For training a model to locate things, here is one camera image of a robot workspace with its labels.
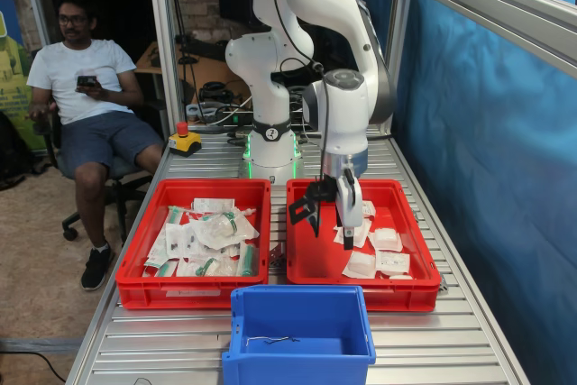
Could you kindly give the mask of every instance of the red button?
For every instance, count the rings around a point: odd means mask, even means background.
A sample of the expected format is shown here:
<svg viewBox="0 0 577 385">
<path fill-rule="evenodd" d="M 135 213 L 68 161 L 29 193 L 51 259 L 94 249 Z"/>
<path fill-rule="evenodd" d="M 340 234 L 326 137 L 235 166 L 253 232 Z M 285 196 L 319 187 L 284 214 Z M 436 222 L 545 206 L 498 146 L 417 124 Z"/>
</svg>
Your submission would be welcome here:
<svg viewBox="0 0 577 385">
<path fill-rule="evenodd" d="M 177 134 L 180 137 L 186 137 L 188 135 L 188 122 L 177 122 Z"/>
</svg>

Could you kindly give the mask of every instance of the eyeglasses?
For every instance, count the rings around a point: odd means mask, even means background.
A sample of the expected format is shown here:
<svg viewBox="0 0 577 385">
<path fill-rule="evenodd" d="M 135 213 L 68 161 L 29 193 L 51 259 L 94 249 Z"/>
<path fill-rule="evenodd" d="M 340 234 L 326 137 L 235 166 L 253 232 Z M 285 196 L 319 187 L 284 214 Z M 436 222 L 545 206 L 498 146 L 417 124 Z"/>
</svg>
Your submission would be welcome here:
<svg viewBox="0 0 577 385">
<path fill-rule="evenodd" d="M 59 15 L 58 21 L 62 26 L 66 26 L 68 23 L 72 23 L 73 26 L 78 26 L 79 24 L 86 23 L 87 18 L 83 15 L 72 15 L 71 17 L 66 15 Z"/>
</svg>

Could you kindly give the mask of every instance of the blue shorts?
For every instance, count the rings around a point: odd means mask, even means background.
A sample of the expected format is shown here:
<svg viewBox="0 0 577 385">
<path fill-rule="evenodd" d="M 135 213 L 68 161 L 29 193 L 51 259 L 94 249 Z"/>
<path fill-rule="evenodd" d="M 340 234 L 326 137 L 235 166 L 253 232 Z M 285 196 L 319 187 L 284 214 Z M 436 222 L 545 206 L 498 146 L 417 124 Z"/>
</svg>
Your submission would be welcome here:
<svg viewBox="0 0 577 385">
<path fill-rule="evenodd" d="M 108 112 L 62 125 L 60 154 L 73 175 L 87 162 L 110 168 L 115 155 L 136 166 L 136 156 L 153 144 L 163 142 L 150 125 L 132 113 Z"/>
</svg>

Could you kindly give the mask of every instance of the chair wheel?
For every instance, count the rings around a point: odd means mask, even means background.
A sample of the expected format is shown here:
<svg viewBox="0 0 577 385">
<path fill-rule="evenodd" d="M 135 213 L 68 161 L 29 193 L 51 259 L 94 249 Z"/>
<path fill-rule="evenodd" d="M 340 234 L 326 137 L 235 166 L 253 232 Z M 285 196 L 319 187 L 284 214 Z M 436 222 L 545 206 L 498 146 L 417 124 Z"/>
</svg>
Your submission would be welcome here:
<svg viewBox="0 0 577 385">
<path fill-rule="evenodd" d="M 78 231 L 74 227 L 70 227 L 62 235 L 67 241 L 74 241 L 78 237 Z"/>
</svg>

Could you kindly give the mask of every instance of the man's hand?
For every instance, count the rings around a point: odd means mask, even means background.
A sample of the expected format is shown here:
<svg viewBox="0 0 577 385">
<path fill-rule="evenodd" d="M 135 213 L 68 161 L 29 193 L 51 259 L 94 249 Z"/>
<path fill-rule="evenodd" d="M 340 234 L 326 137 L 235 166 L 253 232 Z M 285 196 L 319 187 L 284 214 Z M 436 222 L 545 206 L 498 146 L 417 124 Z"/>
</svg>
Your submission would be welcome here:
<svg viewBox="0 0 577 385">
<path fill-rule="evenodd" d="M 34 122 L 43 121 L 49 111 L 54 110 L 56 103 L 50 105 L 44 103 L 31 103 L 28 107 L 28 115 Z"/>
<path fill-rule="evenodd" d="M 109 92 L 102 88 L 98 80 L 93 86 L 76 86 L 76 91 L 81 94 L 86 94 L 96 101 L 107 101 L 109 97 Z"/>
</svg>

